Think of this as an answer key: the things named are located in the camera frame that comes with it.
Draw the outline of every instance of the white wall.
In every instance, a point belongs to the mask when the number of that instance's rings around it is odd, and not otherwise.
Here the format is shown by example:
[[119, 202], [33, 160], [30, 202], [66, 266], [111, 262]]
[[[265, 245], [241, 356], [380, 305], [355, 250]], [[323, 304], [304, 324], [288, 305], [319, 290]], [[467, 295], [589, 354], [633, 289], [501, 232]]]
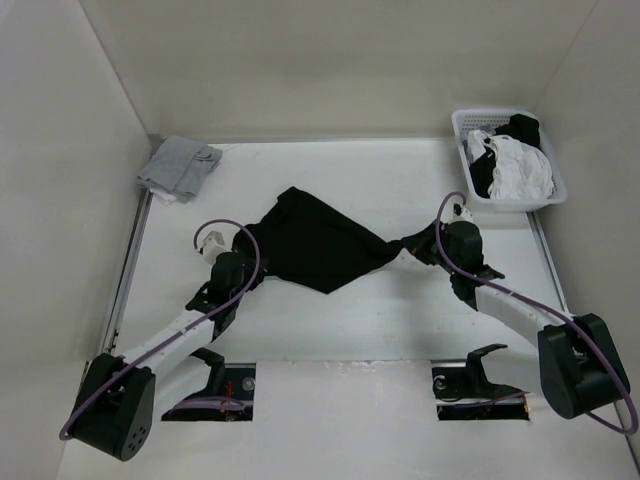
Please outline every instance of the white wall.
[[149, 132], [450, 136], [535, 105], [595, 0], [83, 0]]
[[55, 478], [145, 132], [75, 0], [0, 1], [0, 478]]
[[[570, 307], [603, 316], [640, 389], [640, 3], [599, 0], [536, 112], [569, 200], [542, 219]], [[640, 452], [640, 437], [632, 439]]]

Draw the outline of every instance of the screw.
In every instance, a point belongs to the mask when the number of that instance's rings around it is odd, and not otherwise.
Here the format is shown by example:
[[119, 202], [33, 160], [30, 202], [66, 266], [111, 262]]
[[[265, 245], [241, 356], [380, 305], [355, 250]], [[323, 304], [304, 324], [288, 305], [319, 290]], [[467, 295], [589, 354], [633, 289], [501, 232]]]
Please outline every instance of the screw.
[[446, 380], [444, 375], [438, 375], [433, 380], [437, 390], [444, 390], [445, 388], [447, 388], [447, 384], [444, 383], [444, 380]]
[[256, 388], [256, 381], [251, 378], [251, 377], [246, 377], [242, 380], [242, 389], [250, 392], [251, 390], [253, 390], [254, 388]]

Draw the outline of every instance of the white cloth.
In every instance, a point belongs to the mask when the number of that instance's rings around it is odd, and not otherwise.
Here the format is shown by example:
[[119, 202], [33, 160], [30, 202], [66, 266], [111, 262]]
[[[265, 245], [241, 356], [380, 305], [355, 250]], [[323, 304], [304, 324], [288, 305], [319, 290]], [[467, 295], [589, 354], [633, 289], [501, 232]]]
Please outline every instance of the white cloth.
[[469, 132], [467, 135], [467, 149], [471, 154], [471, 163], [484, 155], [485, 147], [488, 146], [488, 144], [485, 143], [485, 139], [489, 137], [489, 133], [483, 132], [482, 130], [472, 130]]
[[491, 137], [489, 147], [496, 152], [491, 198], [541, 200], [553, 193], [551, 165], [540, 150], [507, 135]]

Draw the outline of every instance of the gray cloth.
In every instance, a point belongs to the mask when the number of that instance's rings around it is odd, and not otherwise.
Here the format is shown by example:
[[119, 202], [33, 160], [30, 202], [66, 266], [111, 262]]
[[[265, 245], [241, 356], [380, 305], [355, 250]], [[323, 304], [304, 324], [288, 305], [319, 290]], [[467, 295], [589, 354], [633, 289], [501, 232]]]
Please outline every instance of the gray cloth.
[[138, 185], [161, 188], [187, 203], [220, 162], [222, 150], [188, 138], [169, 137], [138, 175]]

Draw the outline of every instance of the plastic basket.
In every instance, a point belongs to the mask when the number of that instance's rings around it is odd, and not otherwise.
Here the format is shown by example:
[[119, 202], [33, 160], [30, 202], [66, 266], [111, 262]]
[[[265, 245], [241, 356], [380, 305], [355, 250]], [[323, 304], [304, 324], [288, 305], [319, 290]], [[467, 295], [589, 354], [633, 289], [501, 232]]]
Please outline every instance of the plastic basket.
[[462, 170], [467, 181], [468, 201], [472, 209], [493, 212], [533, 212], [546, 205], [562, 203], [567, 199], [567, 187], [564, 184], [562, 175], [560, 175], [555, 153], [542, 125], [540, 126], [540, 147], [551, 165], [553, 178], [553, 193], [551, 196], [544, 200], [495, 200], [482, 198], [476, 193], [471, 180], [471, 172], [469, 171], [470, 159], [467, 157], [462, 141], [467, 139], [470, 131], [476, 130], [482, 125], [491, 125], [492, 128], [496, 128], [509, 123], [509, 118], [516, 113], [521, 113], [537, 120], [535, 115], [525, 110], [498, 108], [457, 110], [451, 115], [453, 130], [456, 135], [455, 141], [458, 146], [460, 161], [462, 162]]

